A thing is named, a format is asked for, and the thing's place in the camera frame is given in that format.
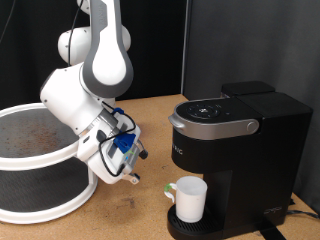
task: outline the white rim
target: white rim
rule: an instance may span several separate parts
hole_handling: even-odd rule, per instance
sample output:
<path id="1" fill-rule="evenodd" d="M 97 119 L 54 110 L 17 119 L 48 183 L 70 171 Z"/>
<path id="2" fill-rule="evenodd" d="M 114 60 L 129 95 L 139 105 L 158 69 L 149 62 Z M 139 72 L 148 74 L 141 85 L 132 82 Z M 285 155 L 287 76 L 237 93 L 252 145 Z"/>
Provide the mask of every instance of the white rim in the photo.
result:
<path id="1" fill-rule="evenodd" d="M 208 190 L 207 183 L 195 176 L 185 176 L 177 181 L 177 188 L 188 196 L 201 196 Z"/>
<path id="2" fill-rule="evenodd" d="M 77 197 L 70 200 L 69 202 L 66 202 L 58 207 L 39 212 L 17 213 L 0 209 L 0 220 L 3 222 L 15 224 L 33 224 L 47 222 L 67 215 L 68 213 L 76 210 L 82 204 L 84 204 L 94 193 L 98 184 L 98 178 L 94 174 L 92 177 L 92 183 L 89 184 L 81 194 L 79 194 Z"/>
<path id="3" fill-rule="evenodd" d="M 15 112 L 21 112 L 31 109 L 46 108 L 42 103 L 32 103 L 26 105 L 15 106 L 0 111 L 0 117 Z M 43 168 L 53 164 L 57 164 L 66 159 L 76 156 L 78 150 L 78 141 L 62 148 L 58 151 L 47 153 L 40 156 L 27 158 L 2 158 L 0 157 L 0 170 L 5 171 L 23 171 L 36 168 Z"/>

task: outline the black coffee maker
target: black coffee maker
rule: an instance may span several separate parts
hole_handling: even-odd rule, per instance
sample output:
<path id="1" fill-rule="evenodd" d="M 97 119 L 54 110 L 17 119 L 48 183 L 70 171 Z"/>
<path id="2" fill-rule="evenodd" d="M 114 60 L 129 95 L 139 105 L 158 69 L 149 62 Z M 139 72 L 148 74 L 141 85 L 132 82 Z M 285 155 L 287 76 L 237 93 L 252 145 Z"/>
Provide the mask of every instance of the black coffee maker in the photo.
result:
<path id="1" fill-rule="evenodd" d="M 312 109 L 262 82 L 226 84 L 222 96 L 181 103 L 169 117 L 173 162 L 208 185 L 199 222 L 169 210 L 175 239 L 225 239 L 286 217 Z"/>

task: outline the gray wall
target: gray wall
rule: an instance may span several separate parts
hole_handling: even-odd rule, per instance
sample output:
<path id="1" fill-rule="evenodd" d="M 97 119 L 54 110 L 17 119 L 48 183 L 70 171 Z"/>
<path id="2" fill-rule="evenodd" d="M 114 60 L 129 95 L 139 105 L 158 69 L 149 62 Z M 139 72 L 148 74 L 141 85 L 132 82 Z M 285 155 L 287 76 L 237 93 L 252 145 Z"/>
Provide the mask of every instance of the gray wall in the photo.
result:
<path id="1" fill-rule="evenodd" d="M 184 95 L 264 81 L 314 109 L 294 192 L 320 213 L 320 2 L 189 1 Z"/>

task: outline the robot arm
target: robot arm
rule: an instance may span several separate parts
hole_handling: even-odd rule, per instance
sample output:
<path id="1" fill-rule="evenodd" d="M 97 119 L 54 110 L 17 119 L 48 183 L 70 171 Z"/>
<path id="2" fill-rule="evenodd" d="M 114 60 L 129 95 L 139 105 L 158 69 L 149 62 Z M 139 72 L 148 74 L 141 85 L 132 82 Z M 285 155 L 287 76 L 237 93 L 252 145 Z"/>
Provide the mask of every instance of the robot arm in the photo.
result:
<path id="1" fill-rule="evenodd" d="M 138 156 L 147 157 L 140 129 L 121 109 L 110 113 L 103 98 L 123 94 L 133 69 L 122 40 L 119 0 L 91 0 L 91 47 L 84 63 L 56 69 L 40 91 L 44 105 L 80 137 L 77 157 L 103 181 L 139 182 L 132 174 Z"/>
<path id="2" fill-rule="evenodd" d="M 81 85 L 91 95 L 113 98 L 125 93 L 133 68 L 122 39 L 119 0 L 91 0 L 91 48 L 83 64 Z"/>
<path id="3" fill-rule="evenodd" d="M 58 50 L 61 58 L 68 62 L 68 49 L 69 49 L 69 39 L 71 31 L 66 31 L 62 33 L 58 41 Z M 122 39 L 123 45 L 126 51 L 129 50 L 131 45 L 131 37 L 129 31 L 122 26 Z M 76 65 L 84 62 L 86 56 L 89 53 L 91 46 L 91 28 L 90 27 L 79 27 L 73 30 L 73 35 L 71 39 L 71 49 L 70 49 L 70 64 Z"/>

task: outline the wooden table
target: wooden table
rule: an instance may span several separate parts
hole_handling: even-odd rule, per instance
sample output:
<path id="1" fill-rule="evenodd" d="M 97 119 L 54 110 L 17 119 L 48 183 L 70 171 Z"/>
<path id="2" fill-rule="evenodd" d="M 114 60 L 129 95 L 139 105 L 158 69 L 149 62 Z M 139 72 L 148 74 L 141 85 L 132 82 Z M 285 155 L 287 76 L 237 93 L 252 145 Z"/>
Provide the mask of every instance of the wooden table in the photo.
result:
<path id="1" fill-rule="evenodd" d="M 172 126 L 168 116 L 186 101 L 182 95 L 117 102 L 142 130 L 141 140 L 149 152 L 139 159 L 134 172 L 141 176 L 137 185 L 120 181 L 107 185 L 99 180 L 91 199 L 59 219 L 33 224 L 0 224 L 0 240 L 9 239 L 172 239 L 167 231 L 167 212 L 172 205 L 163 187 L 191 174 L 171 160 Z M 313 212 L 297 196 L 290 209 Z M 290 215 L 278 229 L 287 239 L 320 239 L 320 221 L 306 215 Z M 259 232 L 232 239 L 264 239 Z"/>

